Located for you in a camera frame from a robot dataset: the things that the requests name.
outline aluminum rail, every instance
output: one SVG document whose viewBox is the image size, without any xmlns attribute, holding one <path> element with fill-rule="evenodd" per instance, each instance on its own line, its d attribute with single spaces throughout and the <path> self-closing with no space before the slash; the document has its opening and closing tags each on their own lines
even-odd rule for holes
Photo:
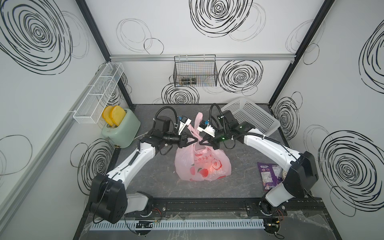
<svg viewBox="0 0 384 240">
<path fill-rule="evenodd" d="M 161 55 L 111 55 L 112 62 L 129 62 L 129 61 L 174 61 L 179 59 L 181 61 L 204 61 L 214 60 L 212 54 L 161 54 Z M 294 61 L 296 55 L 292 53 L 281 54 L 216 54 L 216 61 L 230 61 L 230 60 L 288 60 Z"/>
</svg>

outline wire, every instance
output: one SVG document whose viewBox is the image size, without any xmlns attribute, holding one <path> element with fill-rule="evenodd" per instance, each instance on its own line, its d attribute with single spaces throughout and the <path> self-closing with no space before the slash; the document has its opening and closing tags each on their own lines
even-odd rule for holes
<svg viewBox="0 0 384 240">
<path fill-rule="evenodd" d="M 166 153 L 164 153 L 164 154 L 162 154 L 161 153 L 161 149 L 159 150 L 159 153 L 160 153 L 160 155 L 167 155 L 167 153 L 169 153 L 169 151 L 171 150 L 173 148 L 173 144 L 171 144 L 171 146 L 170 146 L 170 148 L 168 149 L 168 151 L 166 152 Z"/>
<path fill-rule="evenodd" d="M 144 136 L 145 134 L 147 134 L 148 132 L 146 132 L 146 133 L 144 133 L 144 134 L 141 134 L 141 135 L 138 135 L 137 137 L 135 137 L 133 140 L 135 140 L 135 139 L 138 139 L 139 137 L 141 137 L 141 136 Z"/>
<path fill-rule="evenodd" d="M 279 223 L 281 222 L 281 220 L 280 220 L 280 213 L 279 212 L 277 212 L 277 214 L 279 215 Z"/>
<path fill-rule="evenodd" d="M 281 213 L 281 216 L 283 217 L 283 220 L 284 220 L 284 215 L 283 213 L 280 211 L 280 209 L 277 209 L 280 213 Z"/>
<path fill-rule="evenodd" d="M 292 155 L 292 157 L 294 157 L 294 158 L 296 159 L 296 161 L 297 161 L 297 158 L 296 158 L 292 153 L 290 153 L 290 152 L 288 151 L 288 149 L 287 149 L 283 144 L 281 144 L 280 142 L 279 142 L 279 144 L 280 144 L 281 146 L 283 146 L 283 148 L 284 148 L 290 155 Z"/>
<path fill-rule="evenodd" d="M 125 222 L 125 225 L 127 226 L 127 228 L 128 228 L 132 233 L 138 235 L 137 232 L 134 232 L 134 231 L 132 231 L 132 229 L 129 228 L 129 226 L 128 226 L 128 224 L 127 224 L 127 220 L 125 219 L 125 216 L 124 216 L 124 222 Z"/>
<path fill-rule="evenodd" d="M 288 153 L 289 155 L 291 155 L 291 156 L 297 161 L 297 158 L 296 158 L 293 154 L 291 154 L 291 153 L 288 151 L 288 149 L 287 149 L 283 144 L 281 144 L 281 142 L 279 142 L 279 141 L 277 141 L 277 140 L 275 140 L 275 139 L 273 139 L 273 138 L 267 137 L 267 136 L 265 136 L 265 135 L 258 134 L 258 133 L 254 133 L 254 132 L 246 132 L 246 133 L 241 133 L 241 134 L 239 134 L 239 135 L 233 137 L 233 139 L 238 139 L 238 138 L 240 138 L 240 137 L 247 136 L 247 135 L 256 136 L 256 137 L 261 137 L 261 138 L 263 138 L 263 139 L 266 139 L 266 140 L 268 140 L 268 141 L 271 141 L 271 142 L 273 142 L 273 143 L 276 143 L 276 144 L 281 145 L 281 146 L 287 151 L 287 153 Z"/>
<path fill-rule="evenodd" d="M 160 223 L 161 219 L 163 218 L 163 215 L 161 214 L 161 212 L 158 208 L 153 208 L 153 209 L 160 213 L 160 220 L 157 222 L 157 223 Z"/>
<path fill-rule="evenodd" d="M 315 200 L 317 203 L 319 203 L 313 196 L 312 194 L 310 194 L 305 188 L 304 188 L 305 192 L 307 193 L 308 196 L 310 196 L 313 200 Z"/>
<path fill-rule="evenodd" d="M 176 126 L 175 126 L 175 129 L 173 130 L 173 133 L 174 134 L 176 134 L 177 133 L 177 131 L 179 130 L 179 126 L 180 126 L 180 120 L 179 120 L 179 118 L 178 118 L 178 116 L 177 116 L 177 113 L 176 113 L 176 110 L 173 108 L 173 107 L 171 107 L 171 106 L 165 106 L 165 107 L 162 107 L 162 108 L 160 108 L 158 111 L 157 111 L 157 113 L 155 114 L 155 119 L 157 118 L 157 116 L 159 115 L 159 113 L 161 112 L 161 111 L 163 111 L 164 109 L 171 109 L 172 111 L 173 111 L 173 113 L 175 114 L 175 119 L 176 119 Z"/>
<path fill-rule="evenodd" d="M 107 191 L 107 188 L 108 188 L 108 186 L 109 186 L 109 184 L 110 184 L 111 182 L 112 182 L 112 181 L 110 181 L 110 182 L 107 184 L 107 186 L 105 187 L 104 192 L 103 192 L 103 195 L 102 195 L 101 198 L 100 198 L 100 202 L 99 202 L 99 204 L 97 205 L 97 208 L 96 208 L 95 212 L 93 213 L 92 222 L 93 222 L 94 224 L 98 224 L 98 223 L 101 223 L 102 221 L 104 221 L 104 219 L 102 219 L 101 221 L 95 222 L 95 215 L 96 215 L 97 210 L 99 209 L 101 200 L 103 199 L 104 194 L 105 194 L 105 192 Z"/>
<path fill-rule="evenodd" d="M 275 237 L 276 237 L 277 239 L 284 239 L 284 238 L 285 238 L 283 235 L 278 234 L 277 232 L 275 232 L 274 235 L 275 235 Z"/>
<path fill-rule="evenodd" d="M 213 103 L 213 104 L 211 105 L 211 107 L 209 108 L 209 122 L 211 123 L 211 125 L 212 125 L 212 109 L 213 109 L 213 107 L 216 107 L 216 108 L 218 109 L 218 112 L 220 113 L 221 117 L 224 117 L 223 112 L 222 112 L 221 109 L 220 109 L 220 106 L 219 106 L 217 103 Z M 227 134 L 227 128 L 225 127 L 225 120 L 224 120 L 224 119 L 223 119 L 223 130 L 224 130 L 224 135 L 225 135 L 226 137 L 228 137 L 228 134 Z"/>
<path fill-rule="evenodd" d="M 236 140 L 233 140 L 233 147 L 231 148 L 228 148 L 226 145 L 225 145 L 225 142 L 223 142 L 224 146 L 226 149 L 233 149 L 235 146 L 236 146 Z"/>
</svg>

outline white wire basket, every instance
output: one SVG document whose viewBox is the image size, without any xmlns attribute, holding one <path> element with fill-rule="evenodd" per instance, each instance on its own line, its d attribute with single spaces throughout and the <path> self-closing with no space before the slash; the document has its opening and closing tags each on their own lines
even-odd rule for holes
<svg viewBox="0 0 384 240">
<path fill-rule="evenodd" d="M 123 71 L 121 63 L 107 63 L 73 115 L 78 123 L 98 122 Z"/>
<path fill-rule="evenodd" d="M 266 136 L 271 135 L 280 127 L 280 122 L 276 118 L 244 97 L 238 98 L 221 108 L 221 111 L 225 110 L 230 110 L 239 123 L 247 121 Z"/>
</svg>

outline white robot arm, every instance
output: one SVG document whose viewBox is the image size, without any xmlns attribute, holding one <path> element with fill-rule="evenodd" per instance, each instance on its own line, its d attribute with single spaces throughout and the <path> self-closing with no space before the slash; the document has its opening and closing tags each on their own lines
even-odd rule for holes
<svg viewBox="0 0 384 240">
<path fill-rule="evenodd" d="M 152 196 L 143 192 L 126 194 L 125 191 L 130 181 L 164 146 L 176 144 L 178 147 L 186 147 L 197 142 L 195 137 L 182 133 L 191 120 L 184 116 L 177 117 L 174 109 L 177 123 L 174 131 L 168 132 L 170 118 L 158 117 L 160 111 L 165 108 L 173 109 L 167 106 L 157 112 L 153 128 L 139 141 L 138 148 L 131 155 L 106 175 L 99 174 L 93 179 L 89 195 L 91 212 L 111 223 L 116 223 L 125 213 L 138 211 L 142 216 L 150 214 Z M 318 179 L 313 156 L 308 152 L 301 154 L 281 145 L 263 135 L 247 122 L 239 124 L 230 111 L 224 113 L 220 111 L 220 113 L 221 116 L 218 116 L 218 119 L 224 129 L 219 130 L 212 127 L 209 121 L 202 123 L 198 130 L 207 132 L 207 134 L 200 141 L 201 145 L 209 145 L 218 149 L 220 142 L 236 139 L 259 150 L 288 172 L 282 183 L 262 197 L 259 203 L 261 212 L 271 215 L 286 200 L 293 197 L 304 197 L 305 192 L 310 190 Z"/>
</svg>

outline black cable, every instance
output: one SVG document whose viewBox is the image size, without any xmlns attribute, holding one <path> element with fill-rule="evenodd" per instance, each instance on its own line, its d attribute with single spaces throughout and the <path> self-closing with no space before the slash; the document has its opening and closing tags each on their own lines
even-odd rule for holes
<svg viewBox="0 0 384 240">
<path fill-rule="evenodd" d="M 239 135 L 237 135 L 237 136 L 234 136 L 233 139 L 238 139 L 238 138 L 240 138 L 240 137 L 247 136 L 247 135 L 256 136 L 256 137 L 261 137 L 261 138 L 263 138 L 263 139 L 266 139 L 266 140 L 268 140 L 268 141 L 271 141 L 271 142 L 273 142 L 273 143 L 276 143 L 276 144 L 281 145 L 281 146 L 282 146 L 282 147 L 289 153 L 289 155 L 291 155 L 291 156 L 297 161 L 297 158 L 296 158 L 293 154 L 291 154 L 291 153 L 288 151 L 288 149 L 287 149 L 283 144 L 281 144 L 281 142 L 279 142 L 279 141 L 277 141 L 277 140 L 275 140 L 275 139 L 273 139 L 273 138 L 267 137 L 267 136 L 265 136 L 265 135 L 258 134 L 258 133 L 254 133 L 254 132 L 246 132 L 246 133 L 241 133 L 241 134 L 239 134 Z"/>
<path fill-rule="evenodd" d="M 236 146 L 236 140 L 233 140 L 233 147 L 231 148 L 228 148 L 226 145 L 225 145 L 225 141 L 223 142 L 224 146 L 226 149 L 234 149 L 234 147 Z"/>
<path fill-rule="evenodd" d="M 159 150 L 159 153 L 160 153 L 160 155 L 167 155 L 167 153 L 169 153 L 169 151 L 171 150 L 173 148 L 173 144 L 170 146 L 170 148 L 168 149 L 168 151 L 166 152 L 166 153 L 164 153 L 164 154 L 162 154 L 161 153 L 161 149 Z"/>
<path fill-rule="evenodd" d="M 211 125 L 212 125 L 212 109 L 213 109 L 213 107 L 217 107 L 218 112 L 220 113 L 221 117 L 222 117 L 222 118 L 224 117 L 223 112 L 222 112 L 221 109 L 220 109 L 220 106 L 219 106 L 217 103 L 213 103 L 213 104 L 211 105 L 211 107 L 209 108 L 209 122 L 211 123 Z M 225 126 L 225 119 L 223 119 L 223 130 L 224 130 L 224 135 L 225 135 L 226 137 L 228 137 L 228 134 L 227 134 L 227 128 L 226 128 L 226 126 Z"/>
<path fill-rule="evenodd" d="M 176 110 L 175 110 L 173 107 L 171 107 L 171 106 L 165 106 L 165 107 L 160 108 L 160 109 L 157 111 L 157 113 L 155 114 L 155 119 L 157 118 L 157 116 L 159 115 L 159 113 L 160 113 L 161 111 L 163 111 L 164 109 L 167 109 L 167 108 L 168 108 L 168 109 L 171 109 L 171 110 L 173 111 L 173 113 L 175 114 L 175 119 L 176 119 L 175 123 L 176 123 L 176 127 L 175 127 L 175 129 L 173 130 L 173 133 L 176 134 L 177 131 L 179 130 L 180 120 L 179 120 L 179 118 L 178 118 L 178 116 L 177 116 Z"/>
<path fill-rule="evenodd" d="M 306 189 L 304 189 L 304 190 L 309 197 L 311 197 L 313 200 L 315 200 L 317 203 L 319 203 Z"/>
<path fill-rule="evenodd" d="M 97 210 L 99 209 L 101 200 L 103 199 L 104 194 L 105 194 L 105 192 L 107 191 L 107 188 L 108 188 L 108 186 L 109 186 L 109 184 L 110 184 L 111 182 L 112 182 L 112 181 L 110 181 L 110 182 L 107 184 L 107 186 L 105 187 L 104 192 L 103 192 L 103 195 L 101 196 L 100 202 L 99 202 L 99 204 L 97 205 L 95 212 L 93 213 L 92 222 L 93 222 L 94 224 L 98 224 L 98 223 L 101 223 L 102 221 L 104 221 L 104 219 L 102 219 L 101 221 L 95 222 L 95 215 L 96 215 Z"/>
<path fill-rule="evenodd" d="M 275 235 L 275 237 L 276 237 L 277 239 L 284 239 L 284 238 L 285 238 L 283 235 L 278 234 L 277 232 L 275 232 L 274 235 Z"/>
<path fill-rule="evenodd" d="M 134 232 L 134 231 L 132 231 L 132 229 L 129 228 L 129 226 L 128 226 L 128 224 L 127 224 L 127 220 L 125 219 L 125 216 L 124 216 L 124 222 L 125 222 L 125 225 L 127 226 L 127 228 L 128 228 L 132 233 L 138 235 L 137 232 Z"/>
<path fill-rule="evenodd" d="M 279 144 L 280 144 L 281 146 L 283 146 L 283 148 L 284 148 L 287 152 L 289 152 L 288 149 L 287 149 L 283 144 L 281 144 L 280 142 L 279 142 Z"/>
</svg>

